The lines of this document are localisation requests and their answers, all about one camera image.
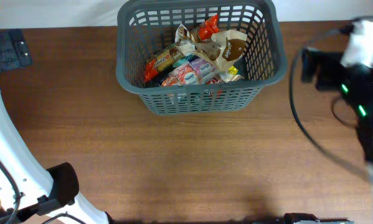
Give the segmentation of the beige snack bag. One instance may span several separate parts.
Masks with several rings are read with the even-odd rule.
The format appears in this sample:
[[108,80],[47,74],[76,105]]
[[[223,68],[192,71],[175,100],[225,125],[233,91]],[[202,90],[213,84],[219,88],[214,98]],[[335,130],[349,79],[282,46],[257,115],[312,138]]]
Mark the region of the beige snack bag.
[[243,76],[241,76],[238,73],[238,69],[234,66],[231,66],[227,72],[220,72],[219,77],[223,82],[236,82],[241,79],[243,79]]

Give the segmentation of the brown white cookie bag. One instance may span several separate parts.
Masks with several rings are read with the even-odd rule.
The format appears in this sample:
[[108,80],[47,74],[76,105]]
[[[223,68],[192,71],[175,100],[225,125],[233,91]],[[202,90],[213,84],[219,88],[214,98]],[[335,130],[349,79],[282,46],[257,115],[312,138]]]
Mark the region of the brown white cookie bag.
[[183,24],[177,28],[175,36],[176,47],[184,56],[196,55],[220,71],[228,70],[242,57],[246,41],[247,34],[225,30],[198,42]]

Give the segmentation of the orange spaghetti packet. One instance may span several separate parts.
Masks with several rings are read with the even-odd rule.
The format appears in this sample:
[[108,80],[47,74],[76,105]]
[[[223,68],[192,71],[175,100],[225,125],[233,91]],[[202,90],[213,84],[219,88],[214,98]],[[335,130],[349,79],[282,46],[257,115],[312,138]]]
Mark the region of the orange spaghetti packet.
[[146,61],[144,82],[151,81],[153,78],[158,76],[159,73],[163,72],[170,66],[173,66],[178,60],[185,56],[185,54],[181,53],[177,48],[180,46],[182,41],[190,40],[191,42],[199,43],[211,38],[213,34],[218,33],[218,21],[219,16],[215,14],[191,31],[189,31],[183,24],[180,24],[176,30],[175,42]]

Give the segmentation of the Kleenex tissue multipack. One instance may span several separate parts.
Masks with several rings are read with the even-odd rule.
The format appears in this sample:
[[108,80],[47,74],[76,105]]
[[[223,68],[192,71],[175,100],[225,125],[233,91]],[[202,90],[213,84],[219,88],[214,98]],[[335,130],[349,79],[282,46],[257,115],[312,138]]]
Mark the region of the Kleenex tissue multipack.
[[213,79],[220,70],[203,58],[195,59],[175,68],[161,86],[201,85]]

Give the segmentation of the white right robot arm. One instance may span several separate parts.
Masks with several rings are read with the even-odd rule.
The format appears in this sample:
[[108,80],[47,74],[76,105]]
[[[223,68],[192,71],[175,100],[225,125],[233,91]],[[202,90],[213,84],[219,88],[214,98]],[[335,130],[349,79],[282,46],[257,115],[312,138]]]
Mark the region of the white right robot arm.
[[[332,35],[346,35],[349,43],[343,53],[320,52],[311,48],[315,42]],[[301,132],[324,157],[355,176],[368,181],[373,187],[373,176],[321,146],[307,132],[295,108],[293,82],[298,61],[302,61],[302,81],[311,82],[317,75],[317,89],[337,90],[355,112],[357,138],[363,148],[366,162],[373,164],[373,16],[357,17],[349,24],[331,29],[305,42],[290,67],[289,100],[292,115]]]

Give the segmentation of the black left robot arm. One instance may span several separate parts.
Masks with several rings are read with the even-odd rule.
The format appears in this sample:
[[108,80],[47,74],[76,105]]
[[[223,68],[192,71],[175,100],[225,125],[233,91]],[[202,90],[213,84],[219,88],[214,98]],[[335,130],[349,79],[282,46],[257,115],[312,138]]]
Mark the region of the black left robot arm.
[[[31,64],[19,29],[0,32],[0,72]],[[62,223],[113,223],[80,192],[68,162],[43,168],[34,158],[4,106],[0,89],[0,223],[23,223],[47,215]]]

